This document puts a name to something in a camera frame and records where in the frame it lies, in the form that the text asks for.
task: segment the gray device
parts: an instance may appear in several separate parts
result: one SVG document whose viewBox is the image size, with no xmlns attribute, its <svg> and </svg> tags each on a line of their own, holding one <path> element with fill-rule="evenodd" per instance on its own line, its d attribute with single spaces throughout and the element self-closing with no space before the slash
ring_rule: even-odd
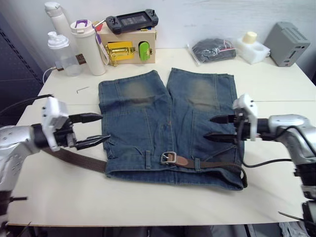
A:
<svg viewBox="0 0 316 237">
<path fill-rule="evenodd" d="M 279 67 L 292 66 L 310 44 L 290 22 L 277 22 L 264 43 Z"/>
</svg>

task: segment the white thermos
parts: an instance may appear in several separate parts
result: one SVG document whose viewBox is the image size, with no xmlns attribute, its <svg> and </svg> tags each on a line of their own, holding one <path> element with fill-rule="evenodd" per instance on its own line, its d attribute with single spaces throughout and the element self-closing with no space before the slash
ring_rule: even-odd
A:
<svg viewBox="0 0 316 237">
<path fill-rule="evenodd" d="M 76 39 L 71 34 L 70 25 L 59 3 L 48 1 L 45 3 L 45 11 L 50 17 L 58 35 L 66 36 L 75 54 L 79 54 Z"/>
<path fill-rule="evenodd" d="M 79 50 L 82 52 L 90 71 L 95 76 L 106 72 L 99 46 L 96 41 L 96 32 L 89 20 L 78 20 L 70 25 L 73 35 L 77 39 Z"/>
</svg>

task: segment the white cable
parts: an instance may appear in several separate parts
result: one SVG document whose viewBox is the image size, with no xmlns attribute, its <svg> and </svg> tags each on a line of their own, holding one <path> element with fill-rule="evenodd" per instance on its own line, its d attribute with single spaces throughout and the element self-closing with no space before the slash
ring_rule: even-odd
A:
<svg viewBox="0 0 316 237">
<path fill-rule="evenodd" d="M 43 84 L 45 84 L 44 79 L 45 79 L 46 73 L 47 73 L 49 70 L 54 70 L 54 69 L 57 69 L 57 68 L 56 68 L 56 67 L 51 67 L 51 68 L 47 69 L 47 70 L 44 72 L 43 77 L 42 77 Z"/>
</svg>

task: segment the brown leather belt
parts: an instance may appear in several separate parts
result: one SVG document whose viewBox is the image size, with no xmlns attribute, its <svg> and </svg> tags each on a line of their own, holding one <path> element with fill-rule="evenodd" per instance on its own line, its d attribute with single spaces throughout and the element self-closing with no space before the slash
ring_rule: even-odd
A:
<svg viewBox="0 0 316 237">
<path fill-rule="evenodd" d="M 74 164 L 82 168 L 94 170 L 101 173 L 105 172 L 105 168 L 107 166 L 106 161 L 94 159 L 91 157 L 86 157 L 86 156 L 73 153 L 62 148 L 56 152 L 52 152 L 50 148 L 43 149 L 43 151 L 67 163 Z M 188 169 L 196 168 L 196 164 L 194 160 L 187 159 L 182 156 L 178 156 L 175 152 L 164 152 L 161 155 L 160 163 L 176 165 L 176 166 L 180 166 L 180 167 L 184 167 Z M 227 168 L 227 166 L 233 166 L 242 171 L 243 177 L 241 181 L 242 181 L 243 187 L 246 188 L 248 186 L 247 175 L 241 166 L 235 163 L 231 163 L 231 162 L 208 162 L 208 161 L 199 162 L 199 168 Z"/>
<path fill-rule="evenodd" d="M 187 159 L 182 156 L 178 156 L 175 152 L 164 152 L 161 155 L 161 160 L 160 162 L 162 164 L 173 164 L 176 166 L 181 166 L 184 168 L 188 169 L 195 169 L 196 164 L 195 161 L 192 159 Z M 209 161 L 200 161 L 199 162 L 199 167 L 200 168 L 226 168 L 227 166 L 233 166 L 242 171 L 243 177 L 241 179 L 243 187 L 246 188 L 248 186 L 248 181 L 247 181 L 247 175 L 244 169 L 235 163 L 232 162 L 209 162 Z"/>
</svg>

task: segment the green latch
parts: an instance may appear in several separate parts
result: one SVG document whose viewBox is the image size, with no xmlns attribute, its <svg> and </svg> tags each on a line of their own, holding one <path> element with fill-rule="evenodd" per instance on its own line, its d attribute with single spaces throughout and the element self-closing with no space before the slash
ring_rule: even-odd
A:
<svg viewBox="0 0 316 237">
<path fill-rule="evenodd" d="M 146 61 L 150 58 L 151 49 L 149 48 L 149 43 L 143 41 L 138 44 L 139 58 L 141 61 Z"/>
</svg>

